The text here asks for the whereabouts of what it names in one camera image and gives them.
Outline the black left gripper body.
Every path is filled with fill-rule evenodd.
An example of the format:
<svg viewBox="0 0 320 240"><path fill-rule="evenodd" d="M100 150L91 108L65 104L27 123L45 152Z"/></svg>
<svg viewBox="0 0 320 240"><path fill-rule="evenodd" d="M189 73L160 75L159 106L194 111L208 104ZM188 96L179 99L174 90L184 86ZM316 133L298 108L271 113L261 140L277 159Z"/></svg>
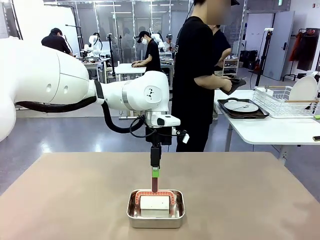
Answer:
<svg viewBox="0 0 320 240"><path fill-rule="evenodd" d="M145 127L145 140L153 146L172 144L172 127Z"/></svg>

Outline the person's right hand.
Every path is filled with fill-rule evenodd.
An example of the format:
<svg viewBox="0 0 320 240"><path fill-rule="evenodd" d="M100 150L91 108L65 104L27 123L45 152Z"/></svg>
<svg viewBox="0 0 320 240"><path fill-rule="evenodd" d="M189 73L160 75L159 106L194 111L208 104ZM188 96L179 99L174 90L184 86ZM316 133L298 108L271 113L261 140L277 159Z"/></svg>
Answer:
<svg viewBox="0 0 320 240"><path fill-rule="evenodd" d="M230 79L222 79L221 80L221 87L220 87L220 89L222 90L222 91L224 91L224 92L229 92L230 90L231 90L231 88L232 88L232 82L231 82L231 80Z"/></svg>

